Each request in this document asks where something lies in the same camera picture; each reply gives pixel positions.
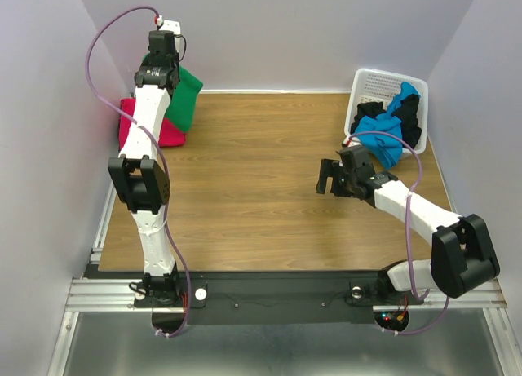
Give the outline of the green t shirt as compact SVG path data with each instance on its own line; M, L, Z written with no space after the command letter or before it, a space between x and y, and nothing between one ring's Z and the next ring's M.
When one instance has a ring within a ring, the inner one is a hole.
M197 96L203 87L203 83L180 64L178 64L177 69L179 83L174 90L164 119L168 120L181 133L187 134L193 124Z

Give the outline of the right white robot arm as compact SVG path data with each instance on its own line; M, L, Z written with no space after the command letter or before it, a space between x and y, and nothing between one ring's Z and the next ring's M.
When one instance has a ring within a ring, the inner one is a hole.
M412 192L388 171L377 172L366 148L352 145L321 161L316 192L357 198L399 219L431 247L429 259L408 258L383 269L375 293L393 303L404 292L440 290L456 299L496 278L500 265L486 222L461 216Z

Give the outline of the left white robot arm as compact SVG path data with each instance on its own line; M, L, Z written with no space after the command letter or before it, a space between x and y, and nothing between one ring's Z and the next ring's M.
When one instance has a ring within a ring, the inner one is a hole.
M117 195L135 221L144 255L143 278L132 286L141 299L165 306L180 300L181 285L166 233L170 179L159 153L161 126L179 83L176 35L154 30L148 35L148 54L135 73L135 109L128 135L108 172Z

